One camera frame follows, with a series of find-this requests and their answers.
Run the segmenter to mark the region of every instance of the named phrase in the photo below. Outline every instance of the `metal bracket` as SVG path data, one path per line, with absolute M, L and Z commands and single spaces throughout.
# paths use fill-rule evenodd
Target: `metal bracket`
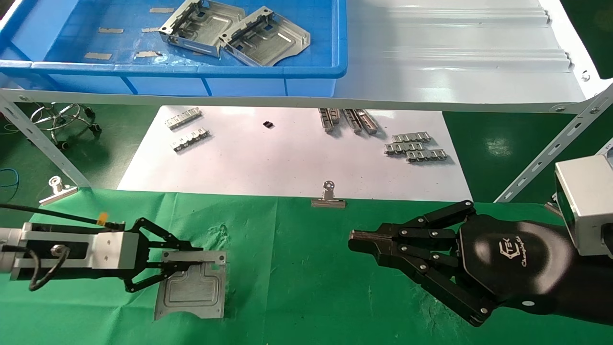
M 215 1 L 186 0 L 158 32 L 164 42 L 219 57 L 222 45 L 219 35 L 245 16 L 245 10 L 240 7 Z
M 311 44 L 311 34 L 266 6 L 232 25 L 221 46 L 248 66 L 274 66 Z
M 552 140 L 519 176 L 496 198 L 495 203 L 507 203 L 521 192 L 560 152 L 575 140 L 613 103 L 613 84 L 601 92 L 579 115 Z
M 69 185 L 64 185 L 62 183 L 62 178 L 59 176 L 53 176 L 51 179 L 49 179 L 49 186 L 51 186 L 51 190 L 53 190 L 53 195 L 39 201 L 43 206 L 49 205 L 50 203 L 61 200 L 67 196 L 71 196 L 78 191 L 77 186 L 71 187 Z
M 346 203 L 344 200 L 336 200 L 334 198 L 334 182 L 328 180 L 324 182 L 323 197 L 321 199 L 312 199 L 311 206 L 344 209 Z
M 166 265 L 189 263 L 190 266 L 159 283 L 155 319 L 180 311 L 190 312 L 201 319 L 224 317 L 226 259 L 223 251 L 163 251 L 162 260 Z

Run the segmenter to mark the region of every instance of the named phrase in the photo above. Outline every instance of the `orange tag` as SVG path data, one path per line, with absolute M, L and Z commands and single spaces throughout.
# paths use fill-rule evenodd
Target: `orange tag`
M 100 213 L 100 215 L 98 216 L 98 221 L 96 222 L 96 225 L 100 225 L 100 226 L 104 226 L 107 223 L 107 219 L 109 219 L 109 214 L 106 212 Z

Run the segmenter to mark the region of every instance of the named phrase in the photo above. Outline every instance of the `blue plastic bin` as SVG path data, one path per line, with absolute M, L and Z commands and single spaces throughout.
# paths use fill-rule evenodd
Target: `blue plastic bin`
M 157 31 L 183 0 L 16 0 L 0 22 L 0 82 L 27 90 L 163 96 L 330 97 L 347 70 L 346 0 L 221 0 L 249 14 L 267 6 L 311 33 L 311 45 L 271 67 L 226 52 L 197 55 Z M 123 29 L 121 34 L 99 28 Z M 137 58 L 141 51 L 159 56 Z M 89 52 L 109 60 L 85 58 Z

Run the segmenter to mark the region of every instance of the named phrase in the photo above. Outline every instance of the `green floor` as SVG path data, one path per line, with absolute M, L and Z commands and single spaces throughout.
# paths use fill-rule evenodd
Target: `green floor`
M 202 320 L 178 312 L 153 322 L 157 289 L 125 293 L 123 282 L 115 278 L 54 279 L 36 293 L 28 291 L 28 282 L 3 278 L 0 343 L 47 344 L 49 339 L 87 345 L 611 343 L 613 327 L 509 308 L 496 309 L 483 326 L 474 328 L 401 271 L 379 267 L 372 255 L 347 248 L 349 229 L 372 231 L 381 219 L 401 223 L 442 206 L 352 200 L 346 209 L 337 210 L 311 207 L 308 198 L 83 191 L 49 208 L 71 212 L 79 207 L 86 217 L 103 209 L 111 221 L 125 220 L 128 225 L 145 217 L 196 247 L 226 251 L 224 318 Z M 498 219 L 561 222 L 537 204 L 475 207 Z M 50 220 L 36 217 L 38 222 Z M 159 256 L 160 251 L 151 251 L 151 260 Z
M 602 78 L 613 77 L 613 4 L 610 0 L 593 0 L 586 6 L 578 0 L 563 4 L 595 60 Z M 22 105 L 31 111 L 31 104 Z M 99 139 L 83 127 L 74 125 L 62 135 L 68 135 L 72 148 L 66 152 L 74 165 L 97 187 L 115 188 L 147 131 L 158 108 L 153 106 L 93 105 L 97 121 L 103 128 Z M 564 114 L 444 114 L 451 138 L 462 164 L 468 186 L 475 201 L 492 201 L 529 162 L 573 118 Z M 0 134 L 6 122 L 0 117 Z M 566 149 L 557 160 L 567 160 L 594 154 L 613 133 L 613 109 L 600 118 Z M 0 135 L 0 168 L 15 168 L 21 183 L 15 204 L 36 206 L 37 200 L 48 196 L 49 177 L 57 168 L 22 134 Z M 553 165 L 543 172 L 515 201 L 542 203 L 551 196 Z M 8 184 L 13 176 L 0 172 L 0 184 Z M 0 188 L 0 202 L 13 194 L 12 188 Z M 19 226 L 28 214 L 0 211 L 2 226 Z

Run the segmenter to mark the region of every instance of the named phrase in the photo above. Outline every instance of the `green mat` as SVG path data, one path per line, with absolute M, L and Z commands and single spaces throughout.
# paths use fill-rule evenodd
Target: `green mat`
M 0 276 L 1 344 L 604 344 L 613 327 L 500 308 L 473 328 L 401 272 L 347 249 L 349 231 L 405 222 L 445 203 L 82 190 L 49 209 L 131 225 L 146 217 L 195 246 L 227 251 L 224 319 L 153 322 L 157 287 L 51 281 L 37 292 Z M 537 204 L 477 204 L 503 220 L 559 223 Z M 71 224 L 35 216 L 36 222 Z

